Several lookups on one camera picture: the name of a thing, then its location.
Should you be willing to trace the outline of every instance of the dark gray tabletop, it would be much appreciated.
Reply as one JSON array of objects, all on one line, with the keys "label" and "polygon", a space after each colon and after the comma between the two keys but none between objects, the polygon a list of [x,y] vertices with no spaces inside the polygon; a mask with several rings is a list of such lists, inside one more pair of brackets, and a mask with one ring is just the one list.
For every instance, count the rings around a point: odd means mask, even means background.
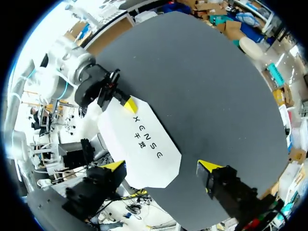
[{"label": "dark gray tabletop", "polygon": [[198,159],[232,166],[259,194],[278,179],[288,152],[277,104],[248,58],[217,30],[167,13],[117,38],[97,63],[121,70],[121,89],[149,103],[182,154],[174,181],[147,189],[182,227],[201,230],[228,217],[196,177]]}]

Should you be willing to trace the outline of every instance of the black cable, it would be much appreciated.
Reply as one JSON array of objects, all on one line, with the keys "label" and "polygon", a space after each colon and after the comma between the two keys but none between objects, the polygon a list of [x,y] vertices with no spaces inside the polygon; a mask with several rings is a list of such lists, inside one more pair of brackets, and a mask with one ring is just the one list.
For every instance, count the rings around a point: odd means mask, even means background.
[{"label": "black cable", "polygon": [[282,211],[277,210],[277,209],[270,209],[270,210],[268,210],[268,211],[269,211],[269,212],[276,212],[276,213],[279,213],[279,214],[283,217],[284,222],[285,222],[285,223],[287,223],[287,222],[288,222],[288,218],[286,217],[286,215],[285,215],[285,214],[283,214],[283,212],[282,212]]},{"label": "black cable", "polygon": [[130,213],[139,215],[141,213],[141,205],[132,204],[125,207]]},{"label": "black cable", "polygon": [[106,204],[103,208],[101,208],[100,210],[97,211],[97,213],[95,214],[98,215],[99,213],[101,213],[105,208],[107,208],[108,205],[110,205],[113,201],[110,201],[108,204]]},{"label": "black cable", "polygon": [[79,171],[77,171],[77,172],[73,172],[72,174],[67,175],[67,176],[65,176],[65,177],[60,177],[60,178],[58,178],[58,179],[56,179],[56,180],[53,180],[52,183],[55,183],[55,182],[57,182],[57,181],[59,181],[59,180],[62,180],[62,179],[64,179],[64,178],[66,178],[66,177],[70,177],[70,176],[72,176],[72,175],[74,175],[74,174],[76,174],[76,173],[78,173],[78,172],[81,172],[81,171],[87,169],[87,168],[88,168],[88,166],[82,168],[81,170],[79,170]]}]

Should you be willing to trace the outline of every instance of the cable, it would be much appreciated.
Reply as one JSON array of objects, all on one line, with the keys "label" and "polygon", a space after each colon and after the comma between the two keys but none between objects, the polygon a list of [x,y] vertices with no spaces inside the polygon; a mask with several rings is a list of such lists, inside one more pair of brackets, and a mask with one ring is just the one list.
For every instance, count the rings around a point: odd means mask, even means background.
[{"label": "cable", "polygon": [[98,210],[97,213],[95,214],[95,216],[98,215],[98,214],[100,214],[100,213],[101,213],[105,208],[107,208],[107,206],[110,205],[112,202],[113,202],[113,201],[110,201],[110,202],[109,202],[108,204],[106,204],[103,208],[101,208],[100,210]]},{"label": "cable", "polygon": [[283,214],[282,211],[277,210],[277,209],[270,209],[270,210],[268,210],[268,212],[276,212],[276,213],[279,213],[279,214],[283,217],[284,222],[285,222],[285,223],[288,222],[288,218],[285,216],[285,214]]},{"label": "cable", "polygon": [[81,172],[81,171],[85,170],[87,167],[88,167],[88,166],[82,168],[81,170],[79,170],[79,171],[77,171],[77,172],[73,172],[72,174],[67,175],[67,176],[65,176],[65,177],[60,177],[60,178],[58,178],[58,179],[52,181],[52,183],[55,183],[56,181],[62,180],[62,179],[64,179],[64,178],[70,177],[70,176],[72,176],[72,175],[74,175],[74,174],[76,174],[76,173],[78,173],[78,172]]},{"label": "cable", "polygon": [[[49,174],[48,172],[45,172],[45,171],[38,171],[38,170],[33,170],[34,172],[37,172],[37,173],[46,173],[46,174]],[[63,174],[65,172],[53,172],[53,173],[58,173],[58,174]]]},{"label": "cable", "polygon": [[141,205],[132,204],[132,205],[127,205],[125,208],[134,215],[139,215],[141,213]]},{"label": "cable", "polygon": [[158,208],[159,210],[163,211],[164,213],[169,214],[169,213],[167,213],[166,211],[164,211],[163,209],[161,209],[161,208],[159,208],[157,206],[154,206],[154,205],[149,205],[149,206],[153,206],[153,207]]}]

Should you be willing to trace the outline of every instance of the cardboard box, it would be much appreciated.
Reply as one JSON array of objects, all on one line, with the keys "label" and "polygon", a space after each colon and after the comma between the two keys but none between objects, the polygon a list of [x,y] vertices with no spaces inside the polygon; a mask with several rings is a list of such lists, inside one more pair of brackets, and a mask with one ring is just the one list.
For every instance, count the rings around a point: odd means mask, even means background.
[{"label": "cardboard box", "polygon": [[194,8],[196,4],[202,4],[207,2],[207,0],[177,0],[178,3],[182,3],[190,8]]},{"label": "cardboard box", "polygon": [[253,1],[251,4],[254,5],[257,8],[262,8],[262,6],[259,3],[255,2],[255,1]]},{"label": "cardboard box", "polygon": [[204,11],[196,12],[195,16],[198,17],[198,18],[201,18],[202,20],[208,20],[209,19],[208,14]]},{"label": "cardboard box", "polygon": [[212,9],[207,12],[208,15],[227,15],[225,9]]},{"label": "cardboard box", "polygon": [[291,89],[289,87],[288,84],[284,84],[280,90],[283,91],[283,95],[284,95],[284,101],[285,101],[285,105],[286,107],[293,107],[294,106],[294,101],[292,98],[292,92]]},{"label": "cardboard box", "polygon": [[212,9],[221,9],[220,5],[217,3],[203,3],[195,5],[197,11],[207,11]]},{"label": "cardboard box", "polygon": [[226,29],[226,23],[220,23],[216,26],[216,28],[221,32],[221,33],[225,33],[225,29]]},{"label": "cardboard box", "polygon": [[260,196],[260,199],[263,199],[264,197],[266,197],[269,194],[271,194],[273,196],[277,196],[278,195],[278,190],[279,190],[279,181],[277,181],[269,189],[267,189],[265,191],[265,193]]},{"label": "cardboard box", "polygon": [[233,40],[240,40],[242,37],[245,37],[245,34],[241,31],[241,22],[236,21],[226,21],[225,35]]},{"label": "cardboard box", "polygon": [[[64,36],[68,38],[71,41],[75,41],[80,34],[80,32],[83,30],[83,28],[86,26],[85,22],[77,22],[69,31],[67,31]],[[81,46],[82,43],[87,40],[92,35],[91,31],[88,31],[82,39],[77,40],[75,43],[78,46]]]},{"label": "cardboard box", "polygon": [[288,162],[297,161],[300,165],[306,160],[306,152],[302,149],[292,148],[289,153]]},{"label": "cardboard box", "polygon": [[123,18],[96,38],[94,42],[87,47],[87,52],[97,56],[108,44],[132,27],[130,21],[127,18]]}]

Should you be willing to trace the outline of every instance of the desk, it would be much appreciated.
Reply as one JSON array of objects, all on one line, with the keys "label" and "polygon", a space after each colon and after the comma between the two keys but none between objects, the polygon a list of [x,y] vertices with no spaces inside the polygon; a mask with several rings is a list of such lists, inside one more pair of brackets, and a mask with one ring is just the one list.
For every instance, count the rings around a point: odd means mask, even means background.
[{"label": "desk", "polygon": [[147,188],[182,227],[197,231],[228,217],[196,177],[198,159],[232,166],[259,195],[277,181],[288,155],[277,104],[257,69],[217,30],[166,13],[110,43],[97,63],[121,70],[119,87],[149,103],[182,154],[179,175],[165,189]]}]

